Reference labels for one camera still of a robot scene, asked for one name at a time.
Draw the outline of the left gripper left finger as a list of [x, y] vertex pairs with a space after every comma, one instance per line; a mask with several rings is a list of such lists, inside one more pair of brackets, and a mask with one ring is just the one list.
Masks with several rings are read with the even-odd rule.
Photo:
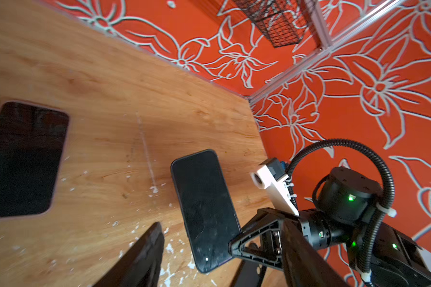
[[162, 226], [155, 222], [94, 285], [96, 287], [156, 287], [160, 276], [164, 243]]

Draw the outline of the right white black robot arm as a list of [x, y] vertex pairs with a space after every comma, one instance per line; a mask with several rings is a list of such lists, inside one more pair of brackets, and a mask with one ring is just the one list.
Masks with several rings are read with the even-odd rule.
[[[368, 158], [380, 181], [335, 167], [312, 193], [314, 207], [298, 210], [292, 187], [301, 160], [320, 149], [346, 147]], [[412, 238], [384, 223], [394, 217], [395, 184], [385, 161], [366, 145], [349, 139], [318, 141], [300, 151], [287, 167], [264, 161], [253, 182], [273, 196], [228, 245], [232, 257], [281, 270], [290, 287], [344, 287], [346, 281], [319, 251], [345, 245], [348, 266], [368, 287], [431, 287], [431, 257]]]

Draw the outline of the black smartphone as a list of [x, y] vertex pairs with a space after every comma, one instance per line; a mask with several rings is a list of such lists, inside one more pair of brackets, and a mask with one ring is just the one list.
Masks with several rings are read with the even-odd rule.
[[0, 108], [0, 218], [39, 215], [52, 204], [70, 117], [35, 104]]
[[216, 152], [206, 149], [171, 163], [196, 268], [209, 273], [232, 259], [229, 243], [241, 233]]

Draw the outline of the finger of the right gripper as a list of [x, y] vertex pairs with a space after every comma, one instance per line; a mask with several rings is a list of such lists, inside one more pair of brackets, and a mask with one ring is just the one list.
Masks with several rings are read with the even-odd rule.
[[251, 261], [242, 261], [233, 277], [231, 287], [261, 287], [267, 267]]

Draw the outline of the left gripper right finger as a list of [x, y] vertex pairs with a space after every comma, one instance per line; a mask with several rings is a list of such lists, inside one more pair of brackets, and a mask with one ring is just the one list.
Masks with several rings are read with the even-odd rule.
[[348, 285], [289, 221], [284, 221], [281, 225], [281, 246], [283, 273], [289, 287]]

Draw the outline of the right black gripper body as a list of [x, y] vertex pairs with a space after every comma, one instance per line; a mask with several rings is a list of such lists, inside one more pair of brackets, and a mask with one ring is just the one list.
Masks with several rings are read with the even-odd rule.
[[232, 257], [273, 269], [327, 268], [313, 246], [310, 218], [263, 208], [229, 243]]

